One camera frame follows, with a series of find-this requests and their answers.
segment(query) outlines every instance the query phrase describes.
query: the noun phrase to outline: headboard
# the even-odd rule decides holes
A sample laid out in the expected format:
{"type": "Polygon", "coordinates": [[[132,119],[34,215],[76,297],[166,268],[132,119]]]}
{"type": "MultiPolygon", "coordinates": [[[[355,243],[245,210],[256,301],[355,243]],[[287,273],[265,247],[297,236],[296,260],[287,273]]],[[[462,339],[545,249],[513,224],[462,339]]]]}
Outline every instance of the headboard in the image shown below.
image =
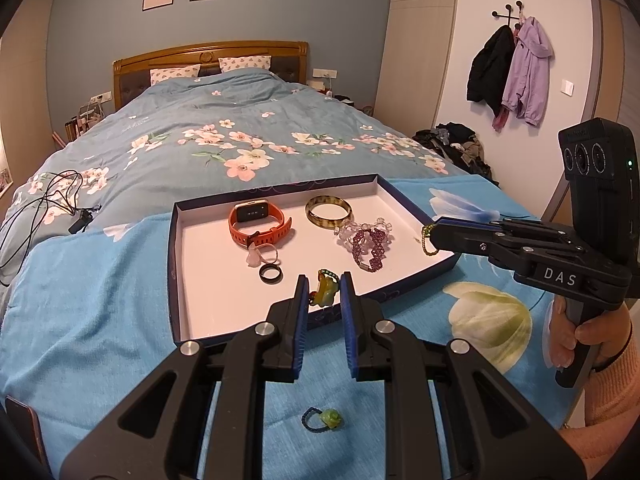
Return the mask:
{"type": "Polygon", "coordinates": [[[284,81],[306,84],[304,41],[219,41],[177,46],[113,63],[113,94],[116,110],[133,101],[151,86],[149,70],[201,64],[200,76],[220,73],[220,57],[271,56],[271,71],[284,81]]]}

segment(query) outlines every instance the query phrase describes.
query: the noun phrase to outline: tortoiseshell bangle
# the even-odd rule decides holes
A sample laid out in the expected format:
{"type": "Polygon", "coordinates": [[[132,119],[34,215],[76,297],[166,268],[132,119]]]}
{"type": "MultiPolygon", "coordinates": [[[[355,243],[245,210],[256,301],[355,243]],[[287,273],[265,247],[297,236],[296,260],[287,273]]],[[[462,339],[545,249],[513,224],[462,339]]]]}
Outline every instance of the tortoiseshell bangle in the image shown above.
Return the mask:
{"type": "Polygon", "coordinates": [[[335,229],[336,227],[340,227],[343,222],[347,220],[351,220],[353,217],[353,212],[351,211],[351,206],[346,200],[338,198],[337,196],[329,196],[329,195],[320,195],[315,196],[309,202],[306,203],[305,206],[306,217],[309,218],[309,221],[313,225],[317,225],[323,229],[335,229]],[[315,215],[311,210],[317,206],[318,204],[335,204],[340,206],[347,212],[347,216],[342,218],[338,218],[335,220],[330,220],[328,218],[321,218],[318,215],[315,215]]]}

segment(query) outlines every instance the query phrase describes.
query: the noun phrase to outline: watch face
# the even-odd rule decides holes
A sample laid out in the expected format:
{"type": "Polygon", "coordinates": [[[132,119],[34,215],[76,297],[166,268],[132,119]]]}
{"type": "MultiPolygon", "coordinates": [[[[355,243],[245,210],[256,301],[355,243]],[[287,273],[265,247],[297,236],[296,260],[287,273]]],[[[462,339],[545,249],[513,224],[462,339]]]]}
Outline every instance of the watch face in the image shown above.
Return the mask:
{"type": "Polygon", "coordinates": [[[255,200],[254,202],[245,202],[235,207],[236,222],[249,222],[251,220],[260,220],[269,216],[269,203],[266,200],[255,200]]]}

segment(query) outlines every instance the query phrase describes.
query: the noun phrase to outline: hand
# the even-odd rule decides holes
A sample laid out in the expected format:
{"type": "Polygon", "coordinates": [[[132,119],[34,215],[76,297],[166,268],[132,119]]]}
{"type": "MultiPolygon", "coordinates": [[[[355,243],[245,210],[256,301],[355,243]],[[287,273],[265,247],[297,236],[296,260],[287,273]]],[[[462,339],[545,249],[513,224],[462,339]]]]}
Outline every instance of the hand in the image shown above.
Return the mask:
{"type": "Polygon", "coordinates": [[[556,367],[567,368],[574,362],[574,348],[578,341],[590,346],[602,344],[595,365],[616,356],[625,347],[631,332],[631,316],[624,303],[619,309],[605,312],[578,328],[567,319],[565,311],[565,299],[556,296],[549,323],[549,357],[556,367]]]}

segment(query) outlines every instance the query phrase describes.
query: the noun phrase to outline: green flower charm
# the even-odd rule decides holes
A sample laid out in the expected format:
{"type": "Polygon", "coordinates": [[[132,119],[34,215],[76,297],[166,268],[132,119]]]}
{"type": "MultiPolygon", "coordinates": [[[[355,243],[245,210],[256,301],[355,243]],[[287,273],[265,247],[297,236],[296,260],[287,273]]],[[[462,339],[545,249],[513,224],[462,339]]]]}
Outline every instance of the green flower charm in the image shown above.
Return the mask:
{"type": "Polygon", "coordinates": [[[322,420],[330,430],[334,430],[342,423],[342,417],[338,410],[334,410],[333,408],[329,408],[328,410],[324,410],[324,412],[318,415],[320,420],[322,420]]]}
{"type": "Polygon", "coordinates": [[[500,373],[510,370],[529,345],[529,309],[511,294],[481,283],[451,283],[442,291],[458,298],[449,311],[453,337],[469,341],[500,373]]]}

